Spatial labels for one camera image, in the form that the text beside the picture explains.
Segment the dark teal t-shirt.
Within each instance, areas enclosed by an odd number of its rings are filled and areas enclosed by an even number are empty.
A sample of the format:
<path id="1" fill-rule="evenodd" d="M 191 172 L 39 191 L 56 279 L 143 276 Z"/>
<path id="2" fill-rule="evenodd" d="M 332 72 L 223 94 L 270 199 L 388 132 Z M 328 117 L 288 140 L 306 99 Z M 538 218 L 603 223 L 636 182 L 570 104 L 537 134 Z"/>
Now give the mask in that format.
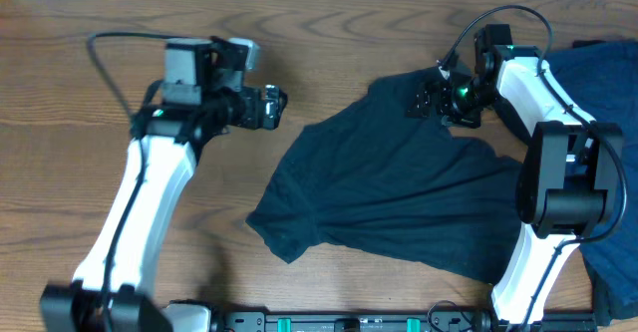
<path id="1" fill-rule="evenodd" d="M 407 116 L 436 69 L 374 81 L 303 129 L 247 223 L 285 262 L 330 243 L 498 282 L 520 231 L 519 163 L 485 141 Z"/>

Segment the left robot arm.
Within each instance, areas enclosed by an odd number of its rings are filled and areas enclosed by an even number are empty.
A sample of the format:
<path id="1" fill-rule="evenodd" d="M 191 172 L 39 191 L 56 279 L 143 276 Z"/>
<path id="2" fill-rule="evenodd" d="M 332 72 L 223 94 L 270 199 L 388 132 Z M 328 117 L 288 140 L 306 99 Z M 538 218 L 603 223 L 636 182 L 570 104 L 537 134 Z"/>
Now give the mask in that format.
<path id="1" fill-rule="evenodd" d="M 275 130 L 287 105 L 277 86 L 247 87 L 260 51 L 248 39 L 163 35 L 164 74 L 129 112 L 131 141 L 105 224 L 68 285 L 40 298 L 48 331 L 222 331 L 214 307 L 153 302 L 161 248 L 205 145 L 228 128 Z"/>

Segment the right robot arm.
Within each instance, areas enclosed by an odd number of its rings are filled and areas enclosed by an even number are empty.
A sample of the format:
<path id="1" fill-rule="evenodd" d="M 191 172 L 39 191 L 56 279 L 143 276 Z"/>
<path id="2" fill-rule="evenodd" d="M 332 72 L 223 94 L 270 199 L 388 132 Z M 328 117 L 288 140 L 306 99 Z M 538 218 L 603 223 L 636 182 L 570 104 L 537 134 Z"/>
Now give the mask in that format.
<path id="1" fill-rule="evenodd" d="M 488 24 L 474 37 L 472 72 L 454 52 L 439 63 L 407 109 L 410 118 L 476 129 L 494 106 L 527 145 L 515 188 L 521 221 L 491 310 L 475 316 L 476 331 L 566 331 L 585 318 L 547 318 L 549 292 L 570 254 L 597 240 L 597 226 L 619 224 L 617 196 L 627 195 L 618 125 L 599 123 L 552 76 L 544 52 L 513 43 L 506 24 Z"/>

